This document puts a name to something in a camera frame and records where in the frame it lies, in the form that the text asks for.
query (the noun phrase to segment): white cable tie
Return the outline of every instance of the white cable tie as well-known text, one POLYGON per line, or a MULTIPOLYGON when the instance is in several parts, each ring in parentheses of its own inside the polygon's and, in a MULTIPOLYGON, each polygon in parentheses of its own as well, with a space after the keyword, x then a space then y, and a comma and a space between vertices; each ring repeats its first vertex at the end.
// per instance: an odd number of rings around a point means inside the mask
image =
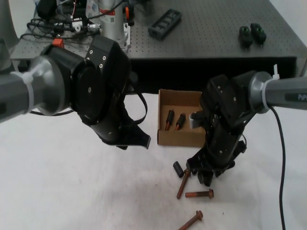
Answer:
POLYGON ((263 87, 262 87, 262 102, 263 102, 263 105, 264 105, 264 108, 266 110, 269 110, 270 108, 268 107, 268 104, 267 104, 267 100, 266 100, 266 97, 265 97, 265 89, 268 85, 268 83, 270 81, 275 81, 275 80, 279 80, 279 74, 278 74, 278 69, 277 69, 277 64, 274 65, 274 74, 273 74, 273 77, 272 79, 270 80, 267 80, 264 84, 263 84, 263 87))

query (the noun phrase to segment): metal pole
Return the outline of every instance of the metal pole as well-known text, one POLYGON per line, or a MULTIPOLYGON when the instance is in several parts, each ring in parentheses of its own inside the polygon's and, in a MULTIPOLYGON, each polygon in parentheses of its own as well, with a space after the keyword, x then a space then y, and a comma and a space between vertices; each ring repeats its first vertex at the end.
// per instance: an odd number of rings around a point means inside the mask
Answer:
MULTIPOLYGON (((98 0, 100 14, 112 9, 120 0, 98 0)), ((100 17, 103 35, 118 43, 122 43, 125 38, 124 16, 122 6, 118 6, 113 12, 100 17)))
POLYGON ((0 72, 4 73, 11 71, 10 53, 19 42, 13 26, 9 0, 0 0, 0 31, 0 72))

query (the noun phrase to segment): small black part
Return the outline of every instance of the small black part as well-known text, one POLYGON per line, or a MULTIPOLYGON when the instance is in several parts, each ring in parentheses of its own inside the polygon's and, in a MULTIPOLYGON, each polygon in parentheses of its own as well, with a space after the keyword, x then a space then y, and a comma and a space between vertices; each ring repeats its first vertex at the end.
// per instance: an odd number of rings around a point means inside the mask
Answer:
POLYGON ((174 115, 175 115, 174 110, 170 109, 168 111, 168 116, 167 116, 167 119, 166 119, 166 123, 169 122, 169 124, 171 125, 172 122, 173 122, 173 119, 174 119, 174 115))
POLYGON ((180 164, 178 163, 178 161, 175 162, 175 163, 173 164, 173 167, 174 167, 174 169, 175 169, 177 175, 179 176, 179 178, 183 177, 184 172, 183 172, 183 170, 182 170, 182 167, 181 167, 180 164))
POLYGON ((45 19, 50 20, 57 9, 57 1, 55 0, 40 0, 36 7, 37 15, 45 19))
POLYGON ((0 103, 0 115, 6 112, 6 104, 0 103))
POLYGON ((251 33, 255 37, 256 41, 259 44, 263 44, 267 39, 267 35, 265 34, 263 28, 257 23, 250 24, 250 28, 251 28, 251 33))
POLYGON ((151 27, 148 28, 149 36, 162 40, 164 36, 180 21, 182 13, 169 9, 151 27))
POLYGON ((191 172, 193 173, 193 175, 196 175, 197 171, 198 171, 198 170, 197 170, 196 168, 194 168, 194 169, 191 170, 191 172))
POLYGON ((185 121, 186 121, 186 115, 185 114, 180 114, 180 117, 179 117, 176 125, 179 125, 179 127, 181 128, 185 121))
POLYGON ((241 45, 245 48, 248 48, 251 46, 251 44, 253 44, 253 38, 247 26, 240 27, 239 39, 240 39, 241 45))

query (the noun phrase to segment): black cylindrical part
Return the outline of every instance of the black cylindrical part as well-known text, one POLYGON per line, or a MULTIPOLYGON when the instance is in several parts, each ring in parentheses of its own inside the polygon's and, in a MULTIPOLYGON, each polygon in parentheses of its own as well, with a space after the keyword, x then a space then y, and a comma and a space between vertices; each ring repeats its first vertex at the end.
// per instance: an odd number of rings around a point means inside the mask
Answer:
POLYGON ((182 113, 182 114, 180 114, 180 118, 178 119, 176 125, 179 125, 179 127, 181 128, 185 121, 186 121, 186 115, 184 113, 182 113))
POLYGON ((174 119, 174 115, 175 115, 175 112, 173 109, 170 109, 168 111, 168 116, 167 116, 167 119, 166 119, 166 123, 169 122, 169 124, 171 125, 172 122, 173 122, 173 119, 174 119))
POLYGON ((191 170, 191 172, 193 173, 193 175, 195 175, 196 173, 197 173, 197 168, 193 168, 192 170, 191 170))
POLYGON ((178 161, 175 162, 175 163, 173 164, 173 167, 174 167, 174 169, 175 169, 177 175, 179 176, 179 178, 183 177, 184 172, 183 172, 183 170, 182 170, 182 167, 181 167, 180 164, 178 163, 178 161))

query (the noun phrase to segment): black connector block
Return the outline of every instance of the black connector block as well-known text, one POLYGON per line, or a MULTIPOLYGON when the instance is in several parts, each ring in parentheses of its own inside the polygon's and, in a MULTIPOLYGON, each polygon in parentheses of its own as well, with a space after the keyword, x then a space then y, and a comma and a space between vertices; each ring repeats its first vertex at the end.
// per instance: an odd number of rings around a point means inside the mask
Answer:
POLYGON ((180 21, 182 13, 169 9, 151 27, 148 28, 149 36, 162 40, 166 34, 180 21))
POLYGON ((247 26, 240 27, 239 39, 240 39, 241 45, 245 48, 249 48, 251 44, 253 44, 253 38, 247 26))
POLYGON ((250 28, 251 28, 251 33, 255 37, 256 41, 259 44, 263 44, 267 39, 267 35, 265 34, 263 28, 257 23, 250 24, 250 28))

